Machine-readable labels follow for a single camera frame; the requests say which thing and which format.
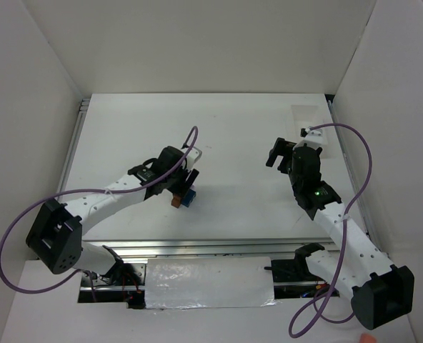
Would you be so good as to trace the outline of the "blue notched wood block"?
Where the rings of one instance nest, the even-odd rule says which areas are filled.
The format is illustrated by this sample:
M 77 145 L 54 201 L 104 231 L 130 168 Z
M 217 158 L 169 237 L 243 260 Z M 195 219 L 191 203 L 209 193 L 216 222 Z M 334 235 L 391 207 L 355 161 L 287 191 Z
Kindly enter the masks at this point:
M 189 189 L 187 193 L 181 199 L 181 205 L 184 207 L 189 207 L 190 204 L 194 201 L 196 197 L 196 191 L 193 189 Z

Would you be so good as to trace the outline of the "brown arch wood block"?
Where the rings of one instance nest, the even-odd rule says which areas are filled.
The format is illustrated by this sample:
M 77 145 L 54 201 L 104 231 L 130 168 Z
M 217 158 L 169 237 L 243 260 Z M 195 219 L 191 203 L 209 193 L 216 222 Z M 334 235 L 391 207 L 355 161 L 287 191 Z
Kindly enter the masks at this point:
M 179 208 L 181 206 L 182 197 L 178 194 L 174 194 L 171 200 L 171 205 L 175 208 Z

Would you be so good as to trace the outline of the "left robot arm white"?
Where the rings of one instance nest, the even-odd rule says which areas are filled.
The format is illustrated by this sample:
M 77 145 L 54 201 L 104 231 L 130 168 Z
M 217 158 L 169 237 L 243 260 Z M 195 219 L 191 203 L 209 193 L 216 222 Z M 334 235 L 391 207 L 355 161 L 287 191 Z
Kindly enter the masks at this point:
M 140 204 L 164 190 L 173 195 L 174 207 L 187 206 L 195 196 L 194 168 L 202 152 L 196 147 L 165 147 L 157 158 L 131 168 L 102 193 L 58 202 L 46 201 L 40 208 L 26 238 L 27 246 L 53 274 L 80 269 L 121 284 L 135 277 L 134 268 L 106 245 L 86 243 L 83 236 L 97 224 L 121 210 Z

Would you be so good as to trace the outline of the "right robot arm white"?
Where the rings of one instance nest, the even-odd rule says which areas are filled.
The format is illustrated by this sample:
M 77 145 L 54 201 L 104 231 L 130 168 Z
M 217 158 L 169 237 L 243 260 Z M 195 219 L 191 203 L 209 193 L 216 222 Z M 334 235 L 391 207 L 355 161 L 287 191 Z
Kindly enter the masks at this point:
M 350 301 L 352 311 L 366 329 L 376 329 L 412 310 L 414 275 L 397 267 L 381 252 L 345 212 L 338 193 L 322 180 L 321 144 L 309 139 L 300 143 L 278 138 L 266 165 L 289 176 L 297 204 L 339 247 L 334 257 L 321 244 L 296 250 L 298 270 L 317 276 Z

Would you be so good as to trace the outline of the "silver foil tape sheet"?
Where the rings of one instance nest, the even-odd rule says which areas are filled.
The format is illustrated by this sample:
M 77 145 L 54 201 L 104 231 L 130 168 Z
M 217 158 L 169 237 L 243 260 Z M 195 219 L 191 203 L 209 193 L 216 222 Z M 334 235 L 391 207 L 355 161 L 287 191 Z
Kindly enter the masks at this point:
M 150 259 L 148 309 L 266 307 L 276 304 L 268 257 Z

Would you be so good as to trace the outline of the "orange object at edge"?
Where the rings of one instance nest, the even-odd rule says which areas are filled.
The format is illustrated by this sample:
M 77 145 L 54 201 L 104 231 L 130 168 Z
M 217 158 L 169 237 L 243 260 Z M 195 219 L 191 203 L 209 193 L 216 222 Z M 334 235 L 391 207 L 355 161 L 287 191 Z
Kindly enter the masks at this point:
M 359 338 L 359 343 L 377 343 L 377 339 L 371 334 L 363 333 Z

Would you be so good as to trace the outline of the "aluminium frame rail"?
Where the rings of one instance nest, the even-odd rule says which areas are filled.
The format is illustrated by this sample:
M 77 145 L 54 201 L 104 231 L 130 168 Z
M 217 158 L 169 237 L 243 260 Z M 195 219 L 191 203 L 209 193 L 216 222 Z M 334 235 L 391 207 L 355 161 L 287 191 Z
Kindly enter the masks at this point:
M 127 258 L 149 256 L 275 254 L 317 243 L 339 247 L 301 209 L 286 177 L 266 166 L 279 137 L 292 137 L 291 105 L 327 104 L 318 94 L 95 94 L 67 162 L 67 187 L 84 193 L 105 188 L 162 149 L 202 150 L 196 197 L 171 205 L 164 190 L 97 224 L 86 243 L 106 245 Z

